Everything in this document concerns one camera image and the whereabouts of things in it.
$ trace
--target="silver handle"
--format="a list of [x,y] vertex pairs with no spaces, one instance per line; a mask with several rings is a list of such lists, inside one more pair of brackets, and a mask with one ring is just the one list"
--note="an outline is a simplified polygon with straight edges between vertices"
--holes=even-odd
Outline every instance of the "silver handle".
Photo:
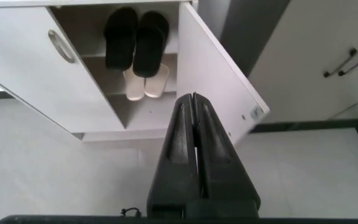
[[57,52],[64,58],[68,63],[74,63],[74,57],[68,56],[65,51],[62,49],[62,46],[60,45],[60,42],[62,39],[59,37],[59,35],[54,30],[48,31],[48,37],[50,41],[52,42],[53,46],[57,50]]

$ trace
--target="cabinet shelf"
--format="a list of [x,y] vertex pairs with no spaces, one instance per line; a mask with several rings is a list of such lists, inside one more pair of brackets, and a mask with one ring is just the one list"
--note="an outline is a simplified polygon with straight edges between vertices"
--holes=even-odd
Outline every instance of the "cabinet shelf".
[[[83,59],[96,83],[106,96],[124,95],[125,80],[122,72],[107,70],[104,57],[89,57]],[[177,55],[164,55],[162,63],[169,68],[170,76],[164,92],[176,92],[177,90]]]
[[166,129],[171,119],[176,93],[165,93],[158,99],[145,96],[139,101],[129,101],[125,95],[108,97],[125,129]]
[[164,15],[170,24],[165,54],[178,52],[178,2],[63,6],[50,9],[76,51],[85,58],[106,55],[104,26],[109,16],[123,6],[132,7],[137,12],[139,19],[148,11],[157,11]]

